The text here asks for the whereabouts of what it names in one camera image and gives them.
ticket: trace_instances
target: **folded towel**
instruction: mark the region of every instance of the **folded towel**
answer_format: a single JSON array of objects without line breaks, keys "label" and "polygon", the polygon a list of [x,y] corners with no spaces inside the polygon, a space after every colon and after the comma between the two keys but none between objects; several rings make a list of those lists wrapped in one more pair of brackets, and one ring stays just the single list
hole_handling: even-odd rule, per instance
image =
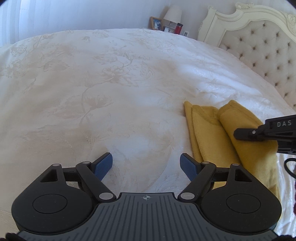
[{"label": "folded towel", "polygon": [[279,198],[276,166],[277,141],[236,140],[233,132],[237,128],[257,128],[263,123],[252,112],[234,100],[231,100],[219,110],[218,119],[230,137],[243,167]]},{"label": "folded towel", "polygon": [[257,128],[262,125],[253,113],[234,100],[220,110],[189,102],[185,102],[184,107],[193,155],[198,162],[210,161],[217,167],[241,163],[278,197],[277,141],[238,141],[233,136],[237,128]]},{"label": "folded towel", "polygon": [[[212,106],[184,103],[194,159],[209,161],[218,167],[239,163],[239,157],[223,126],[217,119],[218,109]],[[215,183],[214,188],[225,185]]]}]

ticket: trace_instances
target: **lamp shade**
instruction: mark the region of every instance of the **lamp shade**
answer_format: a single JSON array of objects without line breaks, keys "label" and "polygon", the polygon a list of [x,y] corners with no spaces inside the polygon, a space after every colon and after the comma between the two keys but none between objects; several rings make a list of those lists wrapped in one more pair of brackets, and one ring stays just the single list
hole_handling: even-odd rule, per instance
[{"label": "lamp shade", "polygon": [[179,23],[181,22],[181,15],[182,15],[181,8],[177,5],[173,5],[169,8],[168,12],[166,13],[163,19],[171,21],[173,23]]}]

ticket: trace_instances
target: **ornate bed frame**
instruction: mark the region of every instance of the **ornate bed frame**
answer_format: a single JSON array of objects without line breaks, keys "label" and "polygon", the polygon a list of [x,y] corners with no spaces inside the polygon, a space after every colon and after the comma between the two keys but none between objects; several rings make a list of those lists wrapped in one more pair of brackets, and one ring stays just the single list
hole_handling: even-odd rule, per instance
[{"label": "ornate bed frame", "polygon": [[272,84],[296,110],[296,16],[236,3],[231,15],[209,7],[198,39],[222,48]]}]

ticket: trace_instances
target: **small picture frame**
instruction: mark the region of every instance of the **small picture frame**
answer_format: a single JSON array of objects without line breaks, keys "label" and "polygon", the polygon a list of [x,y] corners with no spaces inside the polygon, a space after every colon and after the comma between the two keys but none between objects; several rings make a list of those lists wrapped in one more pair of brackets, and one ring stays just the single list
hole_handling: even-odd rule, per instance
[{"label": "small picture frame", "polygon": [[173,28],[169,28],[169,27],[165,27],[165,29],[163,30],[164,32],[167,32],[167,33],[174,33],[175,30]]},{"label": "small picture frame", "polygon": [[163,30],[163,20],[161,18],[150,17],[150,25],[153,30]]},{"label": "small picture frame", "polygon": [[187,36],[188,36],[188,34],[189,34],[189,32],[188,32],[188,31],[184,31],[184,33],[183,33],[183,36],[187,37]]}]

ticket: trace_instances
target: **crosshair logo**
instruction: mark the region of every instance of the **crosshair logo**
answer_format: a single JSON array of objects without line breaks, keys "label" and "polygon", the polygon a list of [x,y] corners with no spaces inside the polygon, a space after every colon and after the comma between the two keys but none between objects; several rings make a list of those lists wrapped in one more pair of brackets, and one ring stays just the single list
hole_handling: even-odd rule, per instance
[{"label": "crosshair logo", "polygon": [[145,196],[143,197],[143,199],[145,199],[146,201],[149,200],[150,198],[152,198],[152,197],[150,197],[150,196],[148,196],[148,195],[145,195]]}]

